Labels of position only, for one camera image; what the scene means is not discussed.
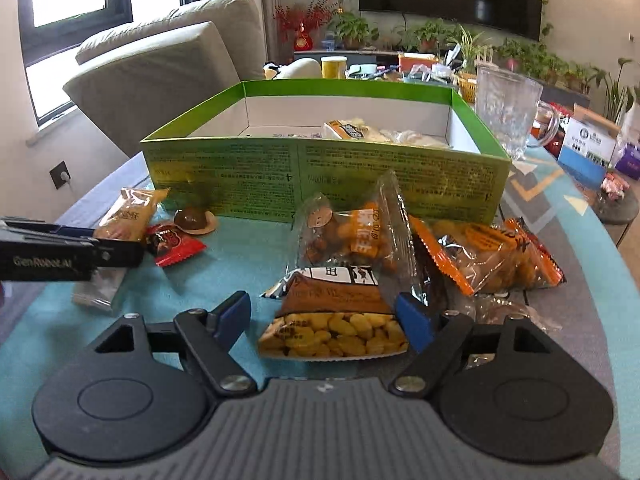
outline wall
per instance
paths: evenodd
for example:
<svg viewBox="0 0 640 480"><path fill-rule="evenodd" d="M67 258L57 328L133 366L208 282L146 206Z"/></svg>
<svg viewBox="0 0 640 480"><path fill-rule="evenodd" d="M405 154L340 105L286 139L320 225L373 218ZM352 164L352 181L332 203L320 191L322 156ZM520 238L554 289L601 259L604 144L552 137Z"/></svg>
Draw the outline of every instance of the wall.
<svg viewBox="0 0 640 480"><path fill-rule="evenodd" d="M292 5L309 0L280 0ZM593 63L617 72L619 57L640 60L640 48L628 41L633 33L640 42L640 0L549 0L546 19L555 29L548 37L549 49L567 60ZM366 13L367 19L380 27L381 35L402 23L400 16ZM420 21L408 17L410 23ZM499 44L505 34L489 30L492 43ZM640 82L640 67L628 67L623 77L626 84Z"/></svg>
<svg viewBox="0 0 640 480"><path fill-rule="evenodd" d="M38 131L22 64L17 0L0 0L0 215L55 220L127 157L80 112L31 148ZM71 186L49 170L64 160Z"/></svg>

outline sofa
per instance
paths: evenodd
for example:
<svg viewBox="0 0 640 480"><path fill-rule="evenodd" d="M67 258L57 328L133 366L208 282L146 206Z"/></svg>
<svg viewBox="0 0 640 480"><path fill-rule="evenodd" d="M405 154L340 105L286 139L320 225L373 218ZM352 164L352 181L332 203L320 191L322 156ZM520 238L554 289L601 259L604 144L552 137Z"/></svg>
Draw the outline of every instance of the sofa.
<svg viewBox="0 0 640 480"><path fill-rule="evenodd" d="M264 78L254 0L203 0L88 38L66 94L126 155L140 140L239 81Z"/></svg>

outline purple package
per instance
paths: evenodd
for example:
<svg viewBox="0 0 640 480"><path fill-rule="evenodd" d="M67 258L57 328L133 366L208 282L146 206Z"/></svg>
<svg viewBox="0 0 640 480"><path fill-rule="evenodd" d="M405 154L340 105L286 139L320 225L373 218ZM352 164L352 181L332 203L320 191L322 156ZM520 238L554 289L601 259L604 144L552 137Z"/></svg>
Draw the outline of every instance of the purple package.
<svg viewBox="0 0 640 480"><path fill-rule="evenodd" d="M636 180L640 179L640 147L628 144L625 153L616 164L616 169Z"/></svg>

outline wall outlet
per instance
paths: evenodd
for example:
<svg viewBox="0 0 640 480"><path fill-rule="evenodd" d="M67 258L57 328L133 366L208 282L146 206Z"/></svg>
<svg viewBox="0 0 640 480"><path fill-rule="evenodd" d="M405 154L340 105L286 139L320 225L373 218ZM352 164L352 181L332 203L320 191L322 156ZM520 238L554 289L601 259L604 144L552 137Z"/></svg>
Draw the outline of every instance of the wall outlet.
<svg viewBox="0 0 640 480"><path fill-rule="evenodd" d="M53 180L53 184L56 186L56 189L60 189L69 180L71 180L71 174L66 168L64 160L60 162L60 164L58 164L55 168L53 168L53 170L49 171L49 174L51 175L51 179Z"/></svg>

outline red candy wrapper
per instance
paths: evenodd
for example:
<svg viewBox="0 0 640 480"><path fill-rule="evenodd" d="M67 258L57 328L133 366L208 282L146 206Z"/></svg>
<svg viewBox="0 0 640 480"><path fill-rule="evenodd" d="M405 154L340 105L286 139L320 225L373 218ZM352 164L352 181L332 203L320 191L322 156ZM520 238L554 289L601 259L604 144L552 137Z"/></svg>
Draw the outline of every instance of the red candy wrapper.
<svg viewBox="0 0 640 480"><path fill-rule="evenodd" d="M146 248L158 267L167 267L198 254L207 246L173 224L158 224L146 230Z"/></svg>

